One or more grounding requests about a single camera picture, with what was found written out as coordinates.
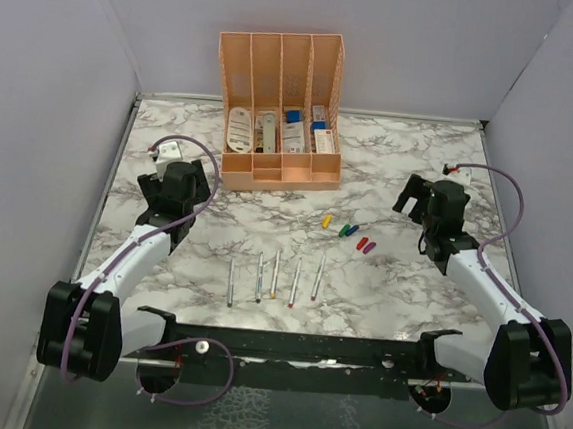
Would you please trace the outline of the blue pen cap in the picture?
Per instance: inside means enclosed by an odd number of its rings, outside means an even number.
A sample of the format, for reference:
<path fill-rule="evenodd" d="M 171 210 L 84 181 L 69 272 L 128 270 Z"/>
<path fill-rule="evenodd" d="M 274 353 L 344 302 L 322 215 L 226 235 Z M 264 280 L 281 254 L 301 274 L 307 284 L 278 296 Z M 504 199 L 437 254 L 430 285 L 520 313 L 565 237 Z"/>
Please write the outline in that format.
<path fill-rule="evenodd" d="M 350 229 L 348 229 L 345 233 L 346 237 L 351 236 L 353 233 L 355 233 L 358 229 L 360 229 L 360 226 L 358 225 L 353 225 Z"/>

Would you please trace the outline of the green pen cap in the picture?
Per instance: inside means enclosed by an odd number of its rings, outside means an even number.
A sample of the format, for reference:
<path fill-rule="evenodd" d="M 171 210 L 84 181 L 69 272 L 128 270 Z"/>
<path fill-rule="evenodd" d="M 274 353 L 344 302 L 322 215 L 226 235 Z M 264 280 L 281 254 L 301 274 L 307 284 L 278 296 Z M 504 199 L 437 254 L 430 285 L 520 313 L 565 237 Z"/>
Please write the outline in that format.
<path fill-rule="evenodd" d="M 346 233 L 349 231 L 349 229 L 351 229 L 351 225 L 350 224 L 346 224 L 344 225 L 341 230 L 339 231 L 339 237 L 343 237 L 346 235 Z"/>

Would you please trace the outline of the green white pen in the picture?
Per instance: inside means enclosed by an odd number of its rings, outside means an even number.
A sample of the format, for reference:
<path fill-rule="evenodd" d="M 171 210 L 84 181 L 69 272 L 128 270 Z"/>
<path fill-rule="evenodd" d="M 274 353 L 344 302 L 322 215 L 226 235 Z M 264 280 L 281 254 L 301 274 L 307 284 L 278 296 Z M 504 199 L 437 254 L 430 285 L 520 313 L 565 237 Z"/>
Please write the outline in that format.
<path fill-rule="evenodd" d="M 231 308 L 233 304 L 233 293 L 234 293 L 234 270 L 235 270 L 235 262 L 234 259 L 231 258 L 230 261 L 230 269 L 229 269 L 229 280 L 227 281 L 227 308 Z"/>

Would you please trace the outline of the blue white pen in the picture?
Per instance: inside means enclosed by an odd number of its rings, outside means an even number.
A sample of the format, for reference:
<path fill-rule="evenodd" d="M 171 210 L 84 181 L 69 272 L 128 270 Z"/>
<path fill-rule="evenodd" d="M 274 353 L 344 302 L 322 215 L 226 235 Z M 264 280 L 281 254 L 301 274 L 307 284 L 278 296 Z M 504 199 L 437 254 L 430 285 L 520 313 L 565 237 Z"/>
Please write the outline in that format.
<path fill-rule="evenodd" d="M 260 252 L 258 259 L 257 282 L 256 282 L 256 293 L 255 293 L 256 303 L 261 302 L 263 271 L 264 271 L 264 254 Z"/>

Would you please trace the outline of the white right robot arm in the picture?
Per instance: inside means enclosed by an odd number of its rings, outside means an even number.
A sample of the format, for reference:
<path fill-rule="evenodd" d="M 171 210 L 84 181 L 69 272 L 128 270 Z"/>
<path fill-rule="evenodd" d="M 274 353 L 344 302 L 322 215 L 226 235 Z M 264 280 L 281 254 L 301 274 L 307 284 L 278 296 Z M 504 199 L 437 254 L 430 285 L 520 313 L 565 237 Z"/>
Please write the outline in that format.
<path fill-rule="evenodd" d="M 502 411 L 541 408 L 558 412 L 571 396 L 572 335 L 568 325 L 547 319 L 527 304 L 492 267 L 479 242 L 463 228 L 470 200 L 463 186 L 412 175 L 393 211 L 414 205 L 410 219 L 422 227 L 418 250 L 450 278 L 487 322 L 489 343 L 462 332 L 438 330 L 420 336 L 415 370 L 434 379 L 448 369 L 485 386 Z"/>

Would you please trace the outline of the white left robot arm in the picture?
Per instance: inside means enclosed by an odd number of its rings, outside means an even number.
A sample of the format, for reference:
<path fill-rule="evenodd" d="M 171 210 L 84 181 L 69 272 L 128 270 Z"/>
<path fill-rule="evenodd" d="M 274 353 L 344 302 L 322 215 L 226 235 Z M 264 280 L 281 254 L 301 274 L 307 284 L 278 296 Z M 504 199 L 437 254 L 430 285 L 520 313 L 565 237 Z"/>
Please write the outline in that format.
<path fill-rule="evenodd" d="M 202 162 L 172 161 L 162 176 L 138 177 L 147 208 L 134 230 L 95 271 L 74 283 L 56 282 L 48 291 L 36 358 L 72 377 L 101 382 L 121 355 L 144 348 L 152 357 L 169 356 L 176 335 L 151 324 L 141 335 L 137 324 L 124 323 L 122 305 L 138 283 L 168 258 L 184 240 L 196 214 L 214 197 Z"/>

